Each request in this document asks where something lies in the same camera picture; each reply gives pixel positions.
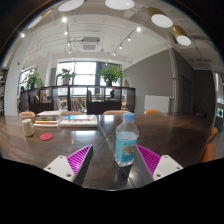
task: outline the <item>orange chair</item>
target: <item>orange chair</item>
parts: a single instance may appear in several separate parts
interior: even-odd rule
[[[32,119],[32,118],[36,117],[35,113],[32,112],[32,111],[22,112],[22,113],[19,114],[19,116],[22,118],[22,120],[24,120],[24,119]]]
[[[205,151],[201,157],[200,163],[209,162],[215,159],[216,155],[216,147],[215,144],[212,142],[207,144]]]
[[[218,129],[217,128],[212,128],[211,130],[211,134],[210,134],[210,137],[208,139],[208,144],[209,143],[212,143],[217,135],[217,132],[218,132]]]
[[[103,113],[103,115],[122,115],[124,113],[130,113],[126,110],[108,110]]]
[[[69,116],[69,115],[84,115],[84,113],[79,111],[64,111],[61,116]]]
[[[144,114],[160,114],[160,110],[145,110]]]

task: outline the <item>floor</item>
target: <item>floor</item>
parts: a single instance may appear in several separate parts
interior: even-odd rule
[[[215,146],[216,146],[216,157],[215,159],[221,159],[224,158],[224,131],[218,132],[215,140],[214,140]]]

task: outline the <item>air conditioner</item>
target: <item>air conditioner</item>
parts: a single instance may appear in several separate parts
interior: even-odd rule
[[[84,37],[79,45],[80,52],[99,52],[100,39],[98,37]]]

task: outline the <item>ceiling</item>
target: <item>ceiling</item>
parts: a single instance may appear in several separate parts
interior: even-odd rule
[[[105,5],[105,0],[86,0],[79,8],[62,13],[58,7],[62,1],[52,8],[36,26],[24,30],[26,35],[32,35],[32,43],[24,59],[24,65],[35,63],[39,57],[52,55],[55,63],[59,60],[100,60],[103,62],[111,58],[111,62],[127,68],[132,64],[173,47],[195,69],[205,69],[224,74],[223,62],[206,33],[187,15],[174,6],[161,0],[137,0],[135,7],[130,10],[113,10]],[[154,25],[145,9],[155,7],[169,16],[175,25],[181,26],[192,39],[190,46],[182,46],[176,42],[171,29]],[[68,53],[68,36],[64,35],[67,24],[61,21],[68,18],[68,32],[72,53]],[[135,31],[138,24],[142,31]],[[131,42],[125,40],[123,48],[115,48],[132,32]],[[98,37],[100,39],[99,52],[80,52],[79,45],[84,37]]]

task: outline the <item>bottle label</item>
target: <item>bottle label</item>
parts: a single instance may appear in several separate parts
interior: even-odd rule
[[[117,135],[115,154],[116,159],[122,163],[127,163],[133,160],[135,144],[137,144],[137,138],[134,140],[123,140]]]

